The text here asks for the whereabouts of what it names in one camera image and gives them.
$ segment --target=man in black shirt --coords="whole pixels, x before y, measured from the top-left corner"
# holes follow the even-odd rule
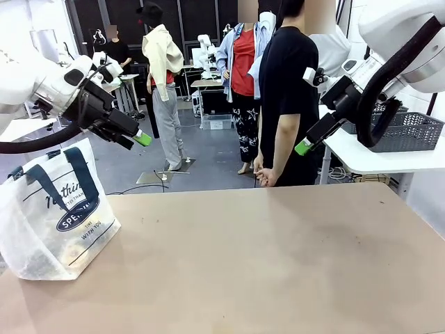
[[[130,73],[131,57],[128,45],[119,39],[119,31],[117,31],[116,38],[113,38],[106,44],[105,52],[120,64],[120,67],[124,70],[124,74]]]
[[[293,150],[319,119],[317,89],[303,80],[307,67],[318,67],[317,47],[303,33],[304,10],[304,0],[283,0],[283,24],[259,70],[260,152],[254,169],[261,186],[309,185],[317,177],[314,156]]]

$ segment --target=oval logo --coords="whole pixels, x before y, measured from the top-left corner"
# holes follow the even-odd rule
[[[88,207],[90,205],[87,200],[83,200],[83,201],[77,203],[57,223],[57,231],[67,232],[67,231],[70,231],[70,230],[76,228],[77,226],[81,225],[97,209],[97,207],[99,206],[99,203],[100,203],[100,199],[98,198],[97,201],[92,204],[93,208],[91,208],[91,209],[88,209]]]

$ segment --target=patterned pants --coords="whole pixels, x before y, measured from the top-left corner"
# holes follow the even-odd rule
[[[258,121],[260,101],[253,96],[232,92],[233,116],[238,131],[241,160],[252,162],[258,155]]]

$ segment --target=cream jacket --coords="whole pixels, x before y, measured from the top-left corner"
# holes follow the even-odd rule
[[[168,101],[166,88],[167,71],[179,73],[184,65],[181,50],[173,42],[172,36],[163,24],[157,26],[144,36],[142,52],[150,63],[149,72],[152,75],[161,99]]]

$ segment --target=black hat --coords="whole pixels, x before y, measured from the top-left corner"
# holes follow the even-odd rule
[[[151,1],[146,1],[144,6],[139,8],[136,12],[140,15],[142,21],[152,28],[156,28],[158,25],[162,24],[162,15],[164,11],[161,7]]]

